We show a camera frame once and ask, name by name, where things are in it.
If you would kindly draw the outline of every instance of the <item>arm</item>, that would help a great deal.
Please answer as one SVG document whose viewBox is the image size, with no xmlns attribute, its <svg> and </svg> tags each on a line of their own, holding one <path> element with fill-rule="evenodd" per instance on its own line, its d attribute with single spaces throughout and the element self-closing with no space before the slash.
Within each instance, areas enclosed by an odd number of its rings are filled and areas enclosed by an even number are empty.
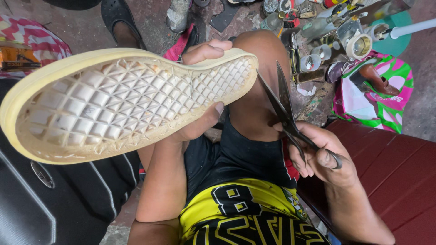
<svg viewBox="0 0 436 245">
<path fill-rule="evenodd" d="M 374 212 L 365 190 L 357 176 L 356 166 L 345 147 L 331 132 L 306 122 L 296 122 L 301 133 L 310 138 L 321 149 L 315 152 L 306 143 L 300 142 L 307 164 L 300 157 L 298 149 L 289 147 L 290 158 L 302 177 L 316 175 L 326 188 L 330 216 L 340 238 L 364 243 L 394 244 L 395 238 L 381 218 Z M 274 125 L 282 131 L 281 124 Z M 343 166 L 324 149 L 340 155 Z"/>
<path fill-rule="evenodd" d="M 382 219 L 372 210 L 360 182 L 343 188 L 325 184 L 330 217 L 336 233 L 343 239 L 390 245 L 395 243 Z"/>
<path fill-rule="evenodd" d="M 188 49 L 182 56 L 184 64 L 224 55 L 232 47 L 230 41 L 211 40 Z M 170 245 L 179 243 L 181 231 L 178 216 L 186 203 L 187 180 L 183 153 L 189 140 L 198 138 L 218 122 L 224 104 L 217 102 L 196 121 L 155 143 L 151 160 L 150 148 L 138 150 L 146 171 L 141 196 L 133 222 L 129 245 Z"/>
</svg>

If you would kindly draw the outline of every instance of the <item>cream sole rim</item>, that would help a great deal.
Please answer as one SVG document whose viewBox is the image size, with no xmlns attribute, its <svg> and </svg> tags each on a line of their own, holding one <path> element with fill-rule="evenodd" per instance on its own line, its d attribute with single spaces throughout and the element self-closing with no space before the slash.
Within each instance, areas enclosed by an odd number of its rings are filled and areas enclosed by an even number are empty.
<svg viewBox="0 0 436 245">
<path fill-rule="evenodd" d="M 243 56 L 253 57 L 253 59 L 250 59 L 252 65 L 255 68 L 258 68 L 258 62 L 255 55 L 246 53 L 237 48 L 233 48 L 230 51 L 226 51 L 225 56 L 223 58 L 216 59 L 216 60 L 206 60 L 191 66 L 181 65 L 179 63 L 164 59 L 161 56 L 155 55 L 153 53 L 138 50 L 138 49 L 132 49 L 132 48 L 113 48 L 113 49 L 91 51 L 83 54 L 74 55 L 72 57 L 62 59 L 48 66 L 42 67 L 41 69 L 35 71 L 30 76 L 27 76 L 26 78 L 22 79 L 19 83 L 17 83 L 8 92 L 0 107 L 0 118 L 1 118 L 0 124 L 6 136 L 8 137 L 9 142 L 14 146 L 14 148 L 24 156 L 31 158 L 33 160 L 43 163 L 51 163 L 51 164 L 72 164 L 72 163 L 80 163 L 84 161 L 102 159 L 103 157 L 98 157 L 97 155 L 95 155 L 95 157 L 86 157 L 85 159 L 82 160 L 76 159 L 75 161 L 60 162 L 60 161 L 47 160 L 34 155 L 20 143 L 20 140 L 16 135 L 16 131 L 17 131 L 16 122 L 22 107 L 25 105 L 25 103 L 28 101 L 29 98 L 31 98 L 34 94 L 36 94 L 36 92 L 43 89 L 46 85 L 54 81 L 57 81 L 59 79 L 62 79 L 64 77 L 67 77 L 69 75 L 72 75 L 81 70 L 84 70 L 90 66 L 104 63 L 104 62 L 109 62 L 111 60 L 129 58 L 129 57 L 144 57 L 144 58 L 156 59 L 168 63 L 169 65 L 172 65 L 174 67 L 180 67 L 181 69 L 187 69 L 192 71 L 203 71 L 203 70 L 208 70 L 217 67 L 228 61 Z M 250 79 L 246 79 L 246 82 L 248 82 L 248 84 L 244 86 L 243 91 L 240 92 L 240 96 L 236 96 L 235 99 L 233 99 L 232 101 L 244 95 L 252 87 L 255 81 L 255 75 L 254 78 L 252 77 L 252 75 L 253 74 L 250 75 L 251 76 Z M 231 103 L 232 101 L 224 101 L 224 102 L 225 104 L 228 104 Z M 113 155 L 122 154 L 128 151 L 129 149 L 125 151 L 119 151 Z"/>
</svg>

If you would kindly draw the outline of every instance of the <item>forearm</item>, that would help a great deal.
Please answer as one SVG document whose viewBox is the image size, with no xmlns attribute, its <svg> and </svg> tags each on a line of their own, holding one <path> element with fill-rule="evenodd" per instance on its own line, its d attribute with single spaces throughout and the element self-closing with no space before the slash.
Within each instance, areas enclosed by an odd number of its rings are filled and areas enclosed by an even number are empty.
<svg viewBox="0 0 436 245">
<path fill-rule="evenodd" d="M 179 219 L 143 223 L 134 221 L 127 245 L 175 245 L 179 243 Z"/>
<path fill-rule="evenodd" d="M 186 202 L 183 144 L 171 136 L 156 143 L 136 213 L 140 222 L 177 218 Z"/>
<path fill-rule="evenodd" d="M 331 220 L 341 238 L 375 244 L 395 243 L 391 231 L 372 209 L 359 181 L 347 188 L 331 184 L 325 187 Z"/>
</svg>

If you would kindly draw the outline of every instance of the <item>brown leather shoe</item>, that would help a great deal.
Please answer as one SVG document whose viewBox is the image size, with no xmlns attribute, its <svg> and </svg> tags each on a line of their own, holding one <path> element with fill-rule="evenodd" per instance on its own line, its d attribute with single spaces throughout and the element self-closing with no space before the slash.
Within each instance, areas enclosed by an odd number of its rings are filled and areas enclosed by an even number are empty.
<svg viewBox="0 0 436 245">
<path fill-rule="evenodd" d="M 366 78 L 369 83 L 371 83 L 372 87 L 379 93 L 384 95 L 399 95 L 400 91 L 389 85 L 389 82 L 384 77 L 380 77 L 380 75 L 375 70 L 373 64 L 367 64 L 360 68 L 359 73 Z"/>
</svg>

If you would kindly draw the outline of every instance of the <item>shoe sole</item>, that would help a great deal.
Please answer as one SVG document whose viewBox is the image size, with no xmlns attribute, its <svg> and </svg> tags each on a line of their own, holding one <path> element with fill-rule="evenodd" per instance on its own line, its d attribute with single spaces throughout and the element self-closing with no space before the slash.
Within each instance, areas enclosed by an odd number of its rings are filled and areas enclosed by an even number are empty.
<svg viewBox="0 0 436 245">
<path fill-rule="evenodd" d="M 12 146 L 38 162 L 71 164 L 112 157 L 157 142 L 229 104 L 253 86 L 255 55 L 181 65 L 133 48 L 74 55 L 18 82 L 0 108 Z"/>
</svg>

